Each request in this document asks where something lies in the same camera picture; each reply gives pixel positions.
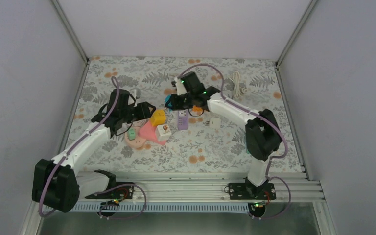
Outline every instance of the green toy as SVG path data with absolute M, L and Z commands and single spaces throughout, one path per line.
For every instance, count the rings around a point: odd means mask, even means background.
M 130 129 L 127 131 L 127 136 L 129 137 L 129 140 L 130 140 L 130 141 L 136 139 L 136 131 L 135 131 L 135 129 L 130 128 Z

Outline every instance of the yellow toy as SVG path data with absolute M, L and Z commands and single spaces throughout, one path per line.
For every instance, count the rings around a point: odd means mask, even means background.
M 165 111 L 162 109 L 155 110 L 152 116 L 150 117 L 149 121 L 152 126 L 165 124 L 165 121 L 166 121 Z

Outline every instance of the metal floor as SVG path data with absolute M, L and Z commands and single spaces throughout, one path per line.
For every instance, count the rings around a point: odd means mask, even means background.
M 267 207 L 266 216 L 279 213 L 284 204 Z M 252 220 L 234 213 L 144 213 L 124 221 L 100 219 L 95 213 L 57 213 L 43 219 L 40 235 L 316 235 L 320 234 L 312 203 L 292 203 L 274 220 Z

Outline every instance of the black mounting bracket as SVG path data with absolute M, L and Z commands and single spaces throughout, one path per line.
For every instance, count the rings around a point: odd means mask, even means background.
M 133 182 L 116 182 L 117 185 L 123 185 L 123 184 L 133 184 Z M 89 195 L 86 197 L 86 199 L 118 199 L 121 197 L 124 197 L 125 190 L 122 190 L 122 188 L 126 189 L 128 194 L 127 197 L 124 199 L 133 199 L 133 192 L 134 192 L 134 187 L 133 186 L 123 186 L 120 188 L 117 188 L 111 192 L 100 194 L 100 195 Z
M 230 200 L 268 200 L 267 192 L 270 196 L 270 200 L 276 199 L 275 186 L 272 183 L 265 183 L 261 186 L 259 192 L 251 195 L 247 190 L 246 183 L 229 183 L 228 191 L 230 194 Z

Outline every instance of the red wire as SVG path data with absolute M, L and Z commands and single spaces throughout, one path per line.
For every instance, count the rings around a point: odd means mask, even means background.
M 129 195 L 129 190 L 127 190 L 126 188 L 118 188 L 118 189 L 116 189 L 116 191 L 119 191 L 119 190 L 124 191 L 123 199 L 125 199 L 127 197 L 127 195 Z
M 270 194 L 267 191 L 264 191 L 264 193 L 266 193 L 266 196 L 267 196 L 267 204 L 266 205 L 269 205 L 269 203 L 270 203 Z

